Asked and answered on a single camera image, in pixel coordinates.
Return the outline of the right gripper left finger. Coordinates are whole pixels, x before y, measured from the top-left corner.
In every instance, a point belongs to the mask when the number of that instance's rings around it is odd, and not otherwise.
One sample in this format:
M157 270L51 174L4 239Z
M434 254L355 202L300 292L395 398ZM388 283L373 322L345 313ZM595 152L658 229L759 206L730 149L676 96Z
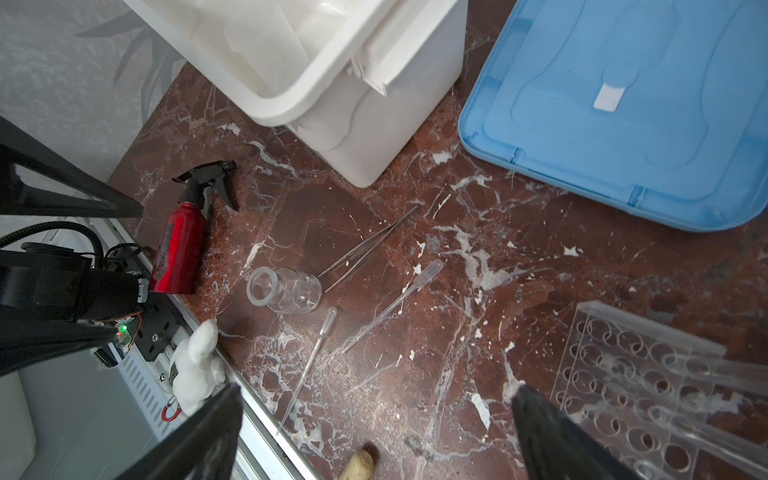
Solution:
M229 384L120 479L229 479L243 419L241 388Z

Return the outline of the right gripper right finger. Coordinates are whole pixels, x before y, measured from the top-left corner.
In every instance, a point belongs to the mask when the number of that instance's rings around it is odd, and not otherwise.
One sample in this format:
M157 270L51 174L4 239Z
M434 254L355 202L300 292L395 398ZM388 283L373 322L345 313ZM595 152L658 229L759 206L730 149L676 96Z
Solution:
M511 410L530 479L638 477L534 388L520 386Z

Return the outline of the clear acrylic test tube rack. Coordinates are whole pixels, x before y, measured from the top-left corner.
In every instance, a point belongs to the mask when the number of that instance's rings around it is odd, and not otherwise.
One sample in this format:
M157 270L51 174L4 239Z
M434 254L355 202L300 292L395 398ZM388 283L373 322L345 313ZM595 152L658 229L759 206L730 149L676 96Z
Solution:
M764 365L599 301L579 304L551 402L643 479L691 479L706 452L757 479L767 449L707 422L730 390L767 394Z

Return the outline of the small clear glass beaker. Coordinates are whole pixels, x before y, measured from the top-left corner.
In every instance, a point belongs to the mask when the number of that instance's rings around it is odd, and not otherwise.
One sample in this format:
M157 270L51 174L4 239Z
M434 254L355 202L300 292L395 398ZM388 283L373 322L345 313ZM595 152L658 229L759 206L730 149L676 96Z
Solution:
M290 268L262 266L248 278L246 293L257 307L281 315L304 314L314 310L322 297L318 278Z

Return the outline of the metal tweezers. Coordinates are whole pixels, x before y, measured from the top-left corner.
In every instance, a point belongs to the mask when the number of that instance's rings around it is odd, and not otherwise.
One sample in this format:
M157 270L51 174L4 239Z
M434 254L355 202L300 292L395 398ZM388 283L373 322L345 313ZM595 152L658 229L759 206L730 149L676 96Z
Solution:
M348 277L350 277L379 245L387 240L401 224L403 224L419 209L419 205L414 206L394 223L383 228L382 230L379 230L369 238L364 239L358 245L352 247L340 258L330 264L325 270L323 270L318 275L320 280L323 280L324 277L327 277L332 272L338 270L341 267L345 268L344 273L338 276L333 283L328 283L327 285L323 286L323 293L329 293L335 287L343 283Z

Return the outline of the blue plastic bin lid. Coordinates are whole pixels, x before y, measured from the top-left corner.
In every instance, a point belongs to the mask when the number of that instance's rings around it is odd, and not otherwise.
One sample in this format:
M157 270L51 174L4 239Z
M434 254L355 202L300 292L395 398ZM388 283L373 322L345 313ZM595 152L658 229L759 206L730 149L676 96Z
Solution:
M767 206L763 1L520 1L461 113L474 156L689 232Z

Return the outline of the white plastic storage bin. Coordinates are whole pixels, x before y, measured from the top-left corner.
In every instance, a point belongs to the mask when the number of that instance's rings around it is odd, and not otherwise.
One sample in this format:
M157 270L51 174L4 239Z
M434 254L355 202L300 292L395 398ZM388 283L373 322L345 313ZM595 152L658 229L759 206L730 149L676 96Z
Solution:
M134 1L251 120L371 186L458 80L464 1Z

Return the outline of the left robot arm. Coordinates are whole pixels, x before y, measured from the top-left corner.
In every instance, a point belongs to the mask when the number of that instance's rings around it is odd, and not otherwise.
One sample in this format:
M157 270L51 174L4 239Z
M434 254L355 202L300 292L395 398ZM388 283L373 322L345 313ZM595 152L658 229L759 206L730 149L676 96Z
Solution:
M116 339L145 278L112 271L79 218L139 218L140 203L90 176L8 120L1 122L1 213L40 223L1 238L1 373Z

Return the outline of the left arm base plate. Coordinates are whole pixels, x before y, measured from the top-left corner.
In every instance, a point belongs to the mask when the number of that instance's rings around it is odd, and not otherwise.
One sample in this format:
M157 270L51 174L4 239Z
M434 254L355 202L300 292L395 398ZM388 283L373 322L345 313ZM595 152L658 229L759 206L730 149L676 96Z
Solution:
M150 293L140 315L128 323L128 332L143 359L153 362L171 343L181 321L168 295Z

